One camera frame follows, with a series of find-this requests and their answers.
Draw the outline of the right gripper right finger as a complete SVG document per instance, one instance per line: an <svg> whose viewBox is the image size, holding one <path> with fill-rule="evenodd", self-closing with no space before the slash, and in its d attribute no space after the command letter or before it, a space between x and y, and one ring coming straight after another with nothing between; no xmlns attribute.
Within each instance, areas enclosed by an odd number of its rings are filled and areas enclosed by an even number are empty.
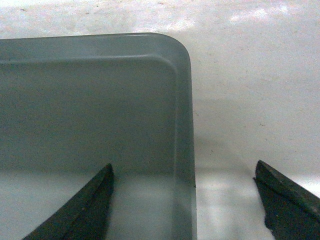
<svg viewBox="0 0 320 240"><path fill-rule="evenodd" d="M264 208L264 224L276 240L318 240L320 198L259 160L253 178Z"/></svg>

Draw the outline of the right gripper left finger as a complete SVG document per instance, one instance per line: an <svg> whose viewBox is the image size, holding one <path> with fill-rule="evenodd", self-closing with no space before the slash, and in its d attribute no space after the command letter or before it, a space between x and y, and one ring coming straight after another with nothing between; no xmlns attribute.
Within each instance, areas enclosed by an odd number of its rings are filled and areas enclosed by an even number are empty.
<svg viewBox="0 0 320 240"><path fill-rule="evenodd" d="M113 167L108 163L25 240L103 240L114 190Z"/></svg>

